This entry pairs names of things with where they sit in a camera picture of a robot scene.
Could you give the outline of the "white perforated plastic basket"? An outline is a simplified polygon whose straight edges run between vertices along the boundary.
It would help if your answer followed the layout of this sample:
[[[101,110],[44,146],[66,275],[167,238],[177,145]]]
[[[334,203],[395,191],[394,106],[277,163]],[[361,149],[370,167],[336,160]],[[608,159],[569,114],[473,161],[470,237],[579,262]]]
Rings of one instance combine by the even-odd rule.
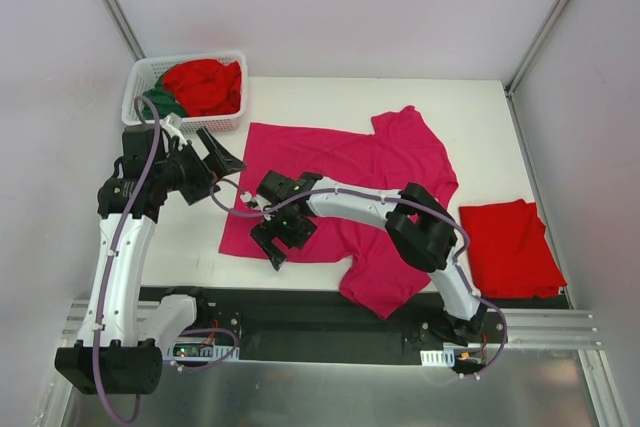
[[[155,87],[163,74],[176,65],[189,61],[216,60],[224,66],[236,63],[240,69],[239,107],[234,113],[220,115],[182,116],[179,129],[182,133],[194,133],[198,128],[206,127],[210,131],[222,132],[235,130],[240,126],[247,111],[248,67],[245,55],[240,51],[219,51],[201,54],[182,54],[150,57],[133,64],[128,75],[121,105],[121,120],[126,126],[139,123],[135,112],[134,98]]]

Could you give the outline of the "pink t shirt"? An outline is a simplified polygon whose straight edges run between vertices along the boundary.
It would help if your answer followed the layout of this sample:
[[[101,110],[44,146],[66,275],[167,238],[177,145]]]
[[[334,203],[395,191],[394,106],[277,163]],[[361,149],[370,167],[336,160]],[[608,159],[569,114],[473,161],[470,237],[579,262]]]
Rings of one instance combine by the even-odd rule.
[[[424,187],[447,206],[458,181],[442,142],[412,106],[372,117],[373,133],[287,127],[252,123],[244,152],[244,191],[256,192],[269,171],[296,179],[318,173],[349,185],[402,189]],[[331,218],[316,222],[317,230],[302,249],[287,259],[295,263],[336,263],[349,258],[351,267],[339,284],[340,293],[382,319],[425,288],[430,279],[401,260],[389,236],[380,229]]]

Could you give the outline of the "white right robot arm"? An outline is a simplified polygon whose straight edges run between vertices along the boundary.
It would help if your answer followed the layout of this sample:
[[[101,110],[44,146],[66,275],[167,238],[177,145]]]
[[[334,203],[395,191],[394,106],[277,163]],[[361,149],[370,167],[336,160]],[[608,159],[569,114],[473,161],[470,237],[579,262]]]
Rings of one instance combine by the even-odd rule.
[[[389,235],[405,264],[429,275],[444,304],[445,328],[456,339],[470,342],[484,332],[487,306],[459,265],[470,236],[421,185],[377,190],[317,173],[292,179],[270,171],[257,196],[266,205],[250,237],[274,269],[287,259],[274,241],[288,248],[304,247],[317,230],[315,218],[374,227]]]

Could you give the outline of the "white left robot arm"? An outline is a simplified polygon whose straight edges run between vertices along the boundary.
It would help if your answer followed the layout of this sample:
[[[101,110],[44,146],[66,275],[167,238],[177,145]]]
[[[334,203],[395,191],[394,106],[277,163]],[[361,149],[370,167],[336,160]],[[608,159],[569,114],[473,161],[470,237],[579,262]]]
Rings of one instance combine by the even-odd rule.
[[[54,361],[83,394],[153,393],[176,339],[215,324],[200,287],[170,288],[154,311],[138,318],[144,262],[168,195],[177,192],[193,205],[246,167],[207,129],[197,136],[205,157],[168,128],[135,125],[122,134],[123,153],[97,194],[100,250],[87,312],[74,345],[59,348]]]

